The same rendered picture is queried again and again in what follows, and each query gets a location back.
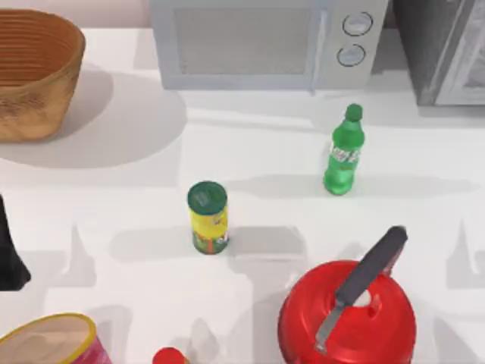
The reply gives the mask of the yellow and green can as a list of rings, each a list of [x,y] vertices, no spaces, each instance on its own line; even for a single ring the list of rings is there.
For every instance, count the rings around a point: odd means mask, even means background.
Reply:
[[[217,182],[200,181],[187,193],[192,243],[201,253],[221,253],[228,244],[227,192]]]

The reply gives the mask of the green bottle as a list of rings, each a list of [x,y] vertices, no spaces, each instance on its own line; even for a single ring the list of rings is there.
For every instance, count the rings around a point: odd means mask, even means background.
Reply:
[[[363,108],[359,104],[350,104],[343,121],[333,131],[323,177],[324,187],[333,195],[342,196],[352,189],[361,148],[365,143],[362,117]]]

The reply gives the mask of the pale microwave oven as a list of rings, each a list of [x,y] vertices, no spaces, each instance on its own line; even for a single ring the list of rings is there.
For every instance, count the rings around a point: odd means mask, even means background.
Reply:
[[[163,86],[175,90],[360,89],[371,75],[389,0],[149,0]],[[367,12],[363,36],[343,31]],[[344,46],[363,62],[343,67]]]

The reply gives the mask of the microwave knob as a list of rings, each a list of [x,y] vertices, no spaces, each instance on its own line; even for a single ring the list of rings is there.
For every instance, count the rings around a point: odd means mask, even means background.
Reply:
[[[343,31],[349,36],[363,36],[372,28],[373,22],[367,12],[350,14],[343,21]]]
[[[336,59],[343,67],[355,67],[361,64],[366,57],[365,49],[358,44],[342,47],[336,55]]]

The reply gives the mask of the red bottle cap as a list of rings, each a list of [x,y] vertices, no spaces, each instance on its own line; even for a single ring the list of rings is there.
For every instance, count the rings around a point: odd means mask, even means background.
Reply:
[[[163,347],[152,358],[152,364],[190,364],[175,347]]]

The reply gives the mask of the brown woven basket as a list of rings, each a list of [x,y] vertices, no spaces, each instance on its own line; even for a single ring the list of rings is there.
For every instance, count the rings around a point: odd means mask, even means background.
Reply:
[[[68,19],[0,8],[0,143],[43,140],[61,128],[85,47]]]

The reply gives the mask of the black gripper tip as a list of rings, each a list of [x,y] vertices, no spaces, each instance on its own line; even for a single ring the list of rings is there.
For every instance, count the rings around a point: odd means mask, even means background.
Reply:
[[[5,204],[0,194],[0,291],[19,291],[31,274],[15,249],[8,226]]]

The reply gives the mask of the pink can with yellow rim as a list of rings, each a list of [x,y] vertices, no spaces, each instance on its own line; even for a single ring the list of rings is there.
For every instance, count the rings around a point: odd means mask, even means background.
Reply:
[[[60,313],[22,325],[0,338],[0,364],[113,364],[95,322]]]

